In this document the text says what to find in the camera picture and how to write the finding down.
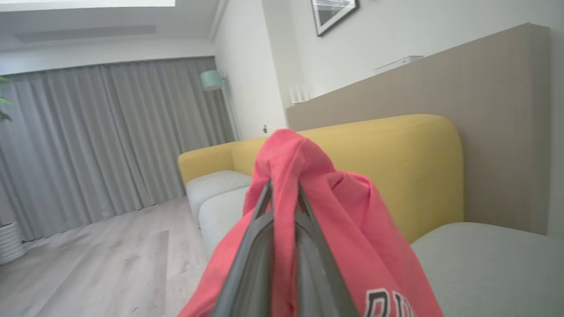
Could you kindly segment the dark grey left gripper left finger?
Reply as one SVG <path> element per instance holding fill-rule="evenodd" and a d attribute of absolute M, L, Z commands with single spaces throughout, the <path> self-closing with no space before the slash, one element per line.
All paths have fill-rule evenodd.
<path fill-rule="evenodd" d="M 264 185 L 211 317 L 269 317 L 274 260 L 272 181 Z"/>

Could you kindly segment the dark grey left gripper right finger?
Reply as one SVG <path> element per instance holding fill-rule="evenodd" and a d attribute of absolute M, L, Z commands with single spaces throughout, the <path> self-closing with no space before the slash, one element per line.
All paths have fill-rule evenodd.
<path fill-rule="evenodd" d="M 298 185 L 294 219 L 298 317 L 359 317 L 313 208 Z"/>

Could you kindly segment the red jersey with printed letters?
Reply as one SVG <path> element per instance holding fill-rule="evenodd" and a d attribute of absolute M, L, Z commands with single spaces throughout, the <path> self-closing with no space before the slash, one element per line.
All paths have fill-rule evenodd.
<path fill-rule="evenodd" d="M 242 218 L 219 242 L 178 317 L 212 317 L 261 192 L 272 181 L 274 260 L 269 317 L 298 317 L 295 214 L 298 185 L 308 197 L 359 317 L 443 317 L 421 264 L 375 185 L 337 170 L 312 140 L 283 129 L 256 157 Z"/>

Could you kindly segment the long grey sofa seat cushion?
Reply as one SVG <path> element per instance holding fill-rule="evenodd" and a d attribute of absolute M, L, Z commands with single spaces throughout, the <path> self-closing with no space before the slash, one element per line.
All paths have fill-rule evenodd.
<path fill-rule="evenodd" d="M 205 201 L 199 211 L 199 227 L 208 257 L 242 218 L 247 187 L 222 193 Z"/>

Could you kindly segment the small grey sofa seat cushion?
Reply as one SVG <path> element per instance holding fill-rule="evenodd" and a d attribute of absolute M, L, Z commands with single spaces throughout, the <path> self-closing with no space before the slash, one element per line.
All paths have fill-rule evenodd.
<path fill-rule="evenodd" d="M 223 170 L 192 179 L 186 184 L 186 196 L 196 223 L 206 201 L 233 190 L 248 187 L 252 177 L 233 170 Z"/>

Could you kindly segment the yellow and grey sofa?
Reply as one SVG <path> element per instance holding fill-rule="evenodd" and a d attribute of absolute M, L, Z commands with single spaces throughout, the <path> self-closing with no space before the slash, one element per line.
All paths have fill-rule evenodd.
<path fill-rule="evenodd" d="M 464 220 L 464 160 L 459 135 L 444 117 L 389 117 L 301 132 L 338 170 L 361 174 L 377 187 L 410 241 Z M 264 139 L 224 143 L 182 153 L 185 185 L 223 170 L 252 175 Z"/>

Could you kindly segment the white upright ornaments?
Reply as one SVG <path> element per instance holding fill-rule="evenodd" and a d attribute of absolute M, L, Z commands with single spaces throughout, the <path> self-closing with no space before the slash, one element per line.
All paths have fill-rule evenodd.
<path fill-rule="evenodd" d="M 308 87 L 305 85 L 290 85 L 288 89 L 292 105 L 309 101 L 312 98 Z"/>

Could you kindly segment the floor lamp with teal shade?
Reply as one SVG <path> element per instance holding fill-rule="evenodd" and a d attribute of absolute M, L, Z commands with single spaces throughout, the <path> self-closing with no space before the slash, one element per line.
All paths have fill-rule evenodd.
<path fill-rule="evenodd" d="M 231 128 L 234 134 L 234 140 L 239 142 L 242 140 L 240 127 L 237 120 L 237 112 L 234 106 L 231 90 L 226 78 L 221 70 L 208 70 L 200 74 L 200 82 L 203 89 L 207 92 L 220 90 L 223 94 L 224 103 L 227 108 L 228 116 L 231 122 Z"/>

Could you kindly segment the grey pleated curtain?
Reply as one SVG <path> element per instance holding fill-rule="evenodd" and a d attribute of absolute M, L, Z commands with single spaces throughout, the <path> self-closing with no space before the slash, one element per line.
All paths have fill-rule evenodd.
<path fill-rule="evenodd" d="M 25 241 L 182 197 L 181 153 L 232 142 L 213 57 L 7 76 L 0 84 L 0 221 Z"/>

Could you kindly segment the flat white device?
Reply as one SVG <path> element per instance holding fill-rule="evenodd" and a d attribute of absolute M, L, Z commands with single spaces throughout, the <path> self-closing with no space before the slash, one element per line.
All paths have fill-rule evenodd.
<path fill-rule="evenodd" d="M 391 69 L 393 69 L 393 68 L 400 67 L 400 66 L 402 66 L 402 65 L 404 65 L 404 64 L 408 64 L 408 63 L 411 63 L 411 62 L 415 62 L 415 61 L 420 60 L 420 59 L 422 59 L 422 58 L 424 58 L 424 57 L 425 57 L 424 55 L 410 55 L 410 56 L 406 56 L 406 57 L 401 58 L 401 59 L 399 59 L 399 60 L 396 60 L 396 61 L 394 61 L 394 62 L 385 64 L 384 66 L 379 66 L 379 67 L 375 68 L 374 71 L 377 72 L 377 71 L 391 70 Z"/>

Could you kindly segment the white ribbed planter pot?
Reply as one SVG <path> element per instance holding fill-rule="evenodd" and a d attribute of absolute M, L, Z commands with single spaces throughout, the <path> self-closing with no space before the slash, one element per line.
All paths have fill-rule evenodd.
<path fill-rule="evenodd" d="M 2 226 L 0 228 L 0 266 L 17 261 L 26 253 L 20 225 L 14 222 Z"/>

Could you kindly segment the green plant leaves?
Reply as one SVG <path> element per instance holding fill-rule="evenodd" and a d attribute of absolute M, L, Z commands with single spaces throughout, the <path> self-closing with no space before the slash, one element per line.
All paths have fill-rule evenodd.
<path fill-rule="evenodd" d="M 8 82 L 10 82 L 9 79 L 0 75 L 0 104 L 12 106 L 12 101 L 8 100 L 3 94 L 3 85 Z M 12 118 L 5 111 L 0 109 L 0 123 L 4 121 L 12 121 Z"/>

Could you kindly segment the black framed wall picture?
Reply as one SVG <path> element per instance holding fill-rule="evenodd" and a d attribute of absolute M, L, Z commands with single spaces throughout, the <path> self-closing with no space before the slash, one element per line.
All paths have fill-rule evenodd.
<path fill-rule="evenodd" d="M 316 34 L 323 37 L 360 8 L 360 0 L 310 0 Z"/>

